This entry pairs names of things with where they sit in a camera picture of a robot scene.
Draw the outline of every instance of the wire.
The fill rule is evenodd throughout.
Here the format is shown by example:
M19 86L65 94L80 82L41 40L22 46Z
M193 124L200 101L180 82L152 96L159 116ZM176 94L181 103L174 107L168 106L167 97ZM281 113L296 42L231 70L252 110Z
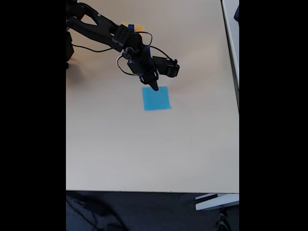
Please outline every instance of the wire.
M119 65L119 60L120 60L120 58L122 58L123 56L122 55L120 55L119 57L117 57L117 59L116 59L116 64L117 64L117 66L120 68L120 70L124 73L124 74L127 74L127 75L129 75L129 76L137 76L137 75L135 75L135 74L131 74L131 73L128 73L128 72L126 72L126 71L123 71L123 69L120 67L120 65Z
M161 49L157 48L157 47L154 47L154 46L150 46L158 51L160 51L161 53L163 53L168 59L170 59L171 61L173 61L166 53L164 53Z
M109 51L109 50L112 50L112 49L113 49L113 48L108 48L108 49L106 49L106 50L96 51L96 50L92 50L92 49L90 49L90 48L88 48L88 47L78 46L78 45L74 45L74 44L72 44L72 45L73 45L74 47L81 47L81 48L87 49L87 50L92 51L92 52L97 52L97 53L105 52L105 51Z
M139 34L148 34L148 35L151 35L151 41L150 41L150 44L147 45L144 49L147 49L148 47L150 47L150 45L152 44L152 40L153 40L153 35L149 32L146 32L146 31L135 31L135 33L139 33Z
M96 218L96 216L93 212L92 212L92 216L93 216L93 219L94 219L95 226L97 226L97 218Z
M69 203L69 201L66 199L66 202L68 203L68 205L72 208L72 210L74 210L76 213L78 213L82 218L84 218L84 220L89 223L91 226L93 226L94 228L96 228L98 230L98 228L96 227L96 225L94 225L91 221L89 221L88 219L85 218L85 216L80 213L77 209L75 209L71 203Z

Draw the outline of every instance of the blue sticky note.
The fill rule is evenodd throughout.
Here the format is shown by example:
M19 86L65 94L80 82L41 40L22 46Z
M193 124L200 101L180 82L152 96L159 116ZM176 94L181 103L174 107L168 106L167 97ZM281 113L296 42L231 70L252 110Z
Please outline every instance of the blue sticky note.
M142 88L142 96L145 111L171 109L168 87L159 87L158 91Z

